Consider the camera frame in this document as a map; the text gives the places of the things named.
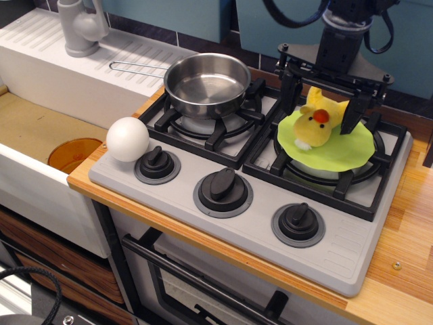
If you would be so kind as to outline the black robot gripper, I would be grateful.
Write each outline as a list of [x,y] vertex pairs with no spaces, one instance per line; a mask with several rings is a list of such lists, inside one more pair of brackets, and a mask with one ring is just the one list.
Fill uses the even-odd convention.
[[394,78],[362,56],[361,43],[361,37],[325,30],[316,45],[280,44],[275,74],[281,79],[286,115],[297,107],[304,83],[351,97],[340,135],[352,133],[367,109],[382,105]]

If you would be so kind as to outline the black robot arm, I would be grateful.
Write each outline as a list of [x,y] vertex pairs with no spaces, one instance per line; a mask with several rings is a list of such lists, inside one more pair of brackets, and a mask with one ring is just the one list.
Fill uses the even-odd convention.
[[371,53],[380,54],[390,49],[392,40],[380,49],[372,48],[369,29],[374,16],[380,16],[388,32],[394,33],[387,10],[396,1],[322,1],[317,12],[303,22],[287,18],[273,1],[265,5],[276,22],[289,28],[307,26],[318,19],[324,23],[319,44],[282,43],[278,47],[275,74],[281,80],[284,112],[293,113],[305,83],[349,95],[340,132],[351,133],[366,110],[382,104],[387,87],[394,82],[393,76],[369,63],[359,50],[366,46]]

